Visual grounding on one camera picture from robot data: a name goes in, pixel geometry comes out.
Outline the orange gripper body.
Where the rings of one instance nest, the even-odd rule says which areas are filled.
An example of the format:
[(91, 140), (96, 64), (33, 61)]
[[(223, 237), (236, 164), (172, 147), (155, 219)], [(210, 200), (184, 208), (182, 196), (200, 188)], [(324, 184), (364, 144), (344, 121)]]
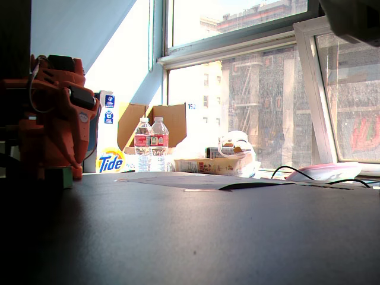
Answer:
[(60, 88), (59, 117), (62, 119), (94, 119), (99, 109), (99, 101), (94, 93), (75, 84)]

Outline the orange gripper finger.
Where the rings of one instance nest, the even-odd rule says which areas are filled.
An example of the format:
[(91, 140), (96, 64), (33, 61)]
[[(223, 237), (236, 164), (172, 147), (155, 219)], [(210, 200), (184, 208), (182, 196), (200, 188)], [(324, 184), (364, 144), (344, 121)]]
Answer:
[(62, 119), (56, 119), (55, 122), (57, 136), (57, 147), (62, 155), (68, 161), (69, 165), (76, 166), (74, 158), (74, 143), (72, 140), (71, 128), (69, 122)]
[(83, 175), (81, 164), (86, 156), (90, 140), (90, 121), (96, 113), (96, 110), (73, 110), (69, 115), (74, 144), (74, 163), (71, 163), (74, 178), (81, 178)]

